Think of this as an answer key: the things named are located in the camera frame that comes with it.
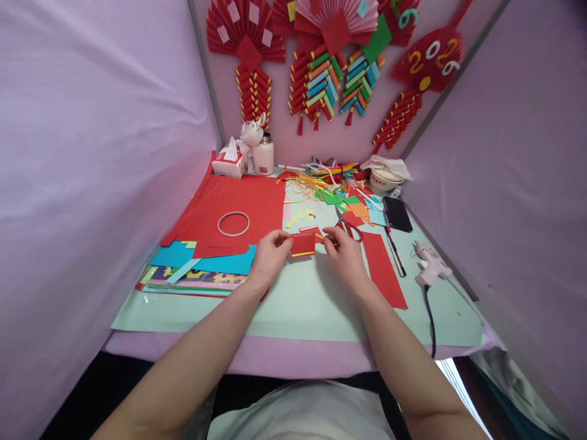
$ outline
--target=hand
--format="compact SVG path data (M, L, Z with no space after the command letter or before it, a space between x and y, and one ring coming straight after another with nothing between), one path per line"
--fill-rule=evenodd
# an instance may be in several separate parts
M278 229L261 238L247 282L253 281L263 289L267 289L285 265L293 243L291 234Z
M327 236L322 240L322 244L341 278L353 292L364 290L371 283L371 279L365 268L359 242L350 238L344 229L339 227L324 228L323 231Z

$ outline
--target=wall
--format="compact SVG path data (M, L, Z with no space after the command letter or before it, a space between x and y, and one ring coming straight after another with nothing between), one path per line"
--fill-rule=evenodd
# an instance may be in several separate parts
M404 188L545 402L585 431L586 15L580 1L512 1Z
M206 16L209 1L194 1L200 36L205 41ZM471 4L467 14L459 25L459 31L463 34L467 47L475 41L486 22L489 21L496 10L500 0L477 0ZM460 10L462 0L421 0L418 17L418 25L412 36L410 46L419 38L437 28L448 25L453 16ZM236 57L210 53L207 44L204 56L209 63L212 74L212 85L218 97L220 117L223 124L224 140L230 136L238 136L242 125L239 107L239 92L235 81L234 70L240 64ZM308 119L304 121L304 134L302 137L296 135L299 117L292 117L289 114L287 101L289 99L289 65L294 59L294 50L297 48L297 41L289 37L286 39L287 60L285 64L263 62L261 67L272 79L271 90L271 122L270 132L276 148L276 163L299 165L310 161L313 155L324 160L329 157L336 157L341 161L363 161L369 158L373 145L371 139L379 129L385 114L396 99L399 92L405 90L405 86L390 79L393 67L404 55L407 48L388 46L384 51L387 63L382 68L382 76L377 82L377 96L371 98L367 107L367 116L361 118L358 114L353 115L351 127L344 125L347 115L336 115L329 124L324 120L320 121L320 130L315 132ZM357 47L348 46L345 49L345 57L351 55ZM423 95L423 109L418 113L416 120L410 125L408 131L391 153L382 150L386 155L399 157L410 136L424 120L430 111L439 94L427 92Z
M185 0L0 3L0 438L39 438L220 140Z

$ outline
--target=white shirt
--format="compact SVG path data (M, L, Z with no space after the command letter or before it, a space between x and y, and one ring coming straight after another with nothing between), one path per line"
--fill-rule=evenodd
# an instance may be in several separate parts
M208 440L395 440L379 396L332 381L304 381L267 394L210 424Z

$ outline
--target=pink tablecloth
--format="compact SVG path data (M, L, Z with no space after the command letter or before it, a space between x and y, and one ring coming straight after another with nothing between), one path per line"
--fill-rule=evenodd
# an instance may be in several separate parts
M112 354L157 361L183 333L125 332L115 330L102 350ZM481 346L441 345L436 358L468 356L497 346L493 334L483 328ZM360 342L331 342L245 336L232 360L229 373L285 379L327 379L353 376L377 369L371 346Z

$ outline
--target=glue gun cord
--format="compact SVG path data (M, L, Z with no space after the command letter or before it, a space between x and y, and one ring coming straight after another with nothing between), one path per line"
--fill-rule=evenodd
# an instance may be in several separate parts
M430 310L430 302L428 301L428 290L429 285L424 286L424 303L426 304L426 310L430 317L430 333L432 334L432 359L436 356L436 329L434 328L434 318L432 318L432 311Z

